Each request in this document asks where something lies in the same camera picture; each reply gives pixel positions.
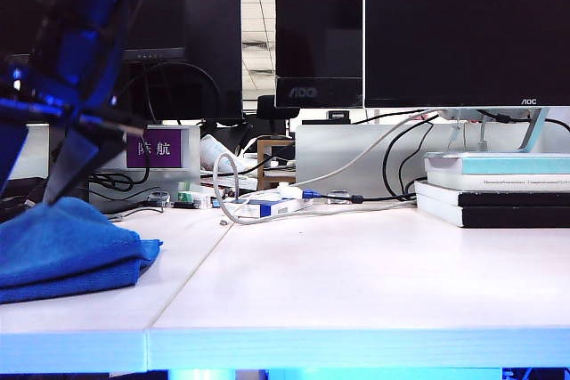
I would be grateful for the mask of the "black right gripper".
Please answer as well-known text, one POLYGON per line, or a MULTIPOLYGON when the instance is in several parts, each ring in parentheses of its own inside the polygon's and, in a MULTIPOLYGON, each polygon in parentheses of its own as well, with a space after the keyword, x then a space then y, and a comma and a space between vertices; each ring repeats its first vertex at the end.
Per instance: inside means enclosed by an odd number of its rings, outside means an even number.
POLYGON ((28 136, 25 123, 74 126, 63 139, 43 202, 54 204, 126 146, 124 133, 144 125, 110 109, 128 26, 46 19, 27 61, 1 62, 0 185, 6 183, 28 136))

